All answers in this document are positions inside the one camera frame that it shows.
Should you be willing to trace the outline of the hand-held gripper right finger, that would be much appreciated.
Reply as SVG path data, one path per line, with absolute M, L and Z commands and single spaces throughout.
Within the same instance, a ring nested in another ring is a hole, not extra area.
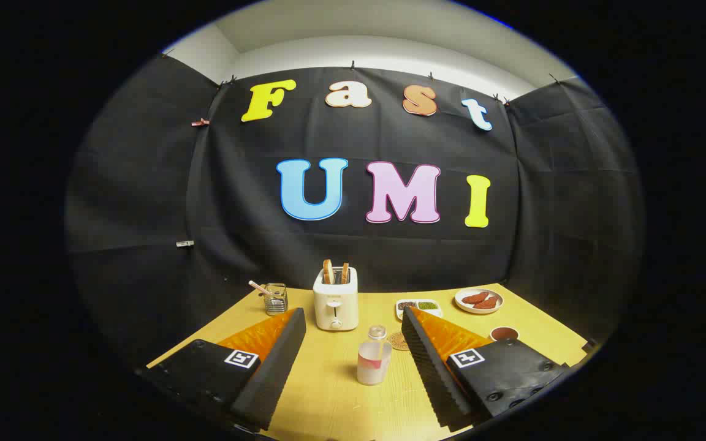
M 571 371 L 518 339 L 493 341 L 416 307 L 403 311 L 401 332 L 451 432 L 496 418 Z

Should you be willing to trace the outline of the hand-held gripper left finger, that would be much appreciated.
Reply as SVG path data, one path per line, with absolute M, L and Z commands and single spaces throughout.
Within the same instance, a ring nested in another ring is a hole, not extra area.
M 291 308 L 218 342 L 194 339 L 138 374 L 205 418 L 266 430 L 305 333 L 305 311 Z

